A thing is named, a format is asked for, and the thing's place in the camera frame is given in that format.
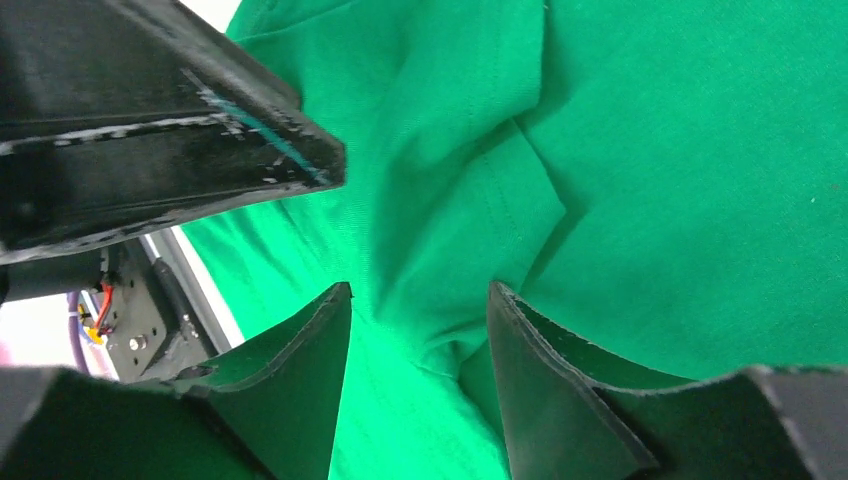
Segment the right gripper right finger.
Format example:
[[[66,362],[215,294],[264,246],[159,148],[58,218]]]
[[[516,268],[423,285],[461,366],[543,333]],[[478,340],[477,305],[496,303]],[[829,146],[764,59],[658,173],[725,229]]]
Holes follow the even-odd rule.
[[[516,479],[843,479],[847,372],[694,381],[615,355],[494,282],[487,327]]]

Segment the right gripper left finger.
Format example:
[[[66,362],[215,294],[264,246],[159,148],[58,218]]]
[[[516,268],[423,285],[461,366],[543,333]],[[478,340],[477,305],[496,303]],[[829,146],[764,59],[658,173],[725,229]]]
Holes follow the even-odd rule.
[[[332,285],[293,317],[169,380],[1,372],[5,479],[325,479],[352,323]]]

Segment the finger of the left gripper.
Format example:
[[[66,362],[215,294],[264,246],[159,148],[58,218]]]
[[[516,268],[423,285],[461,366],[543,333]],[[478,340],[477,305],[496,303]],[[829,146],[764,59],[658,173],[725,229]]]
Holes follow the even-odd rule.
[[[335,189],[343,144],[178,1],[1,5],[1,260]]]

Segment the green t-shirt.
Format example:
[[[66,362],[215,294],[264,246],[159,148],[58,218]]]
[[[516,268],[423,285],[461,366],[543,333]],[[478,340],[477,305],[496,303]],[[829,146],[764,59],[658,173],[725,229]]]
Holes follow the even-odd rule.
[[[185,233],[253,337],[347,282],[329,475],[506,479],[488,286],[699,380],[847,361],[843,1],[244,1],[343,187]]]

